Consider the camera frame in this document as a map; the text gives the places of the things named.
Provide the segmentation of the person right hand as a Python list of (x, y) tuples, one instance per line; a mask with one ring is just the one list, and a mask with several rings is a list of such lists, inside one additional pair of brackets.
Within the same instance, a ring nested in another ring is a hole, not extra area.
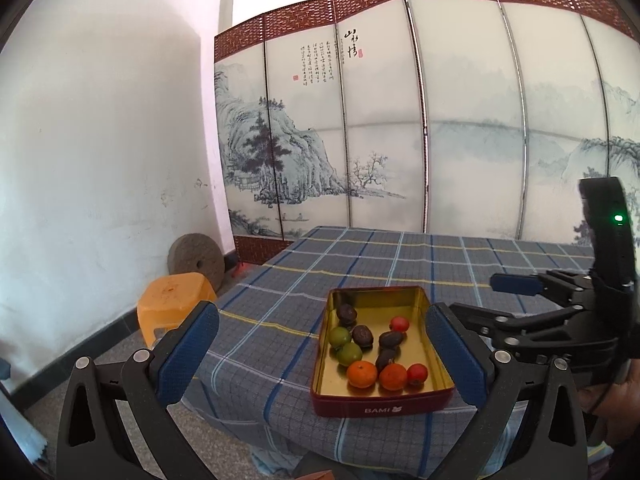
[(629, 439), (639, 426), (639, 377), (628, 375), (614, 384), (593, 414), (605, 420), (605, 442), (615, 446)]

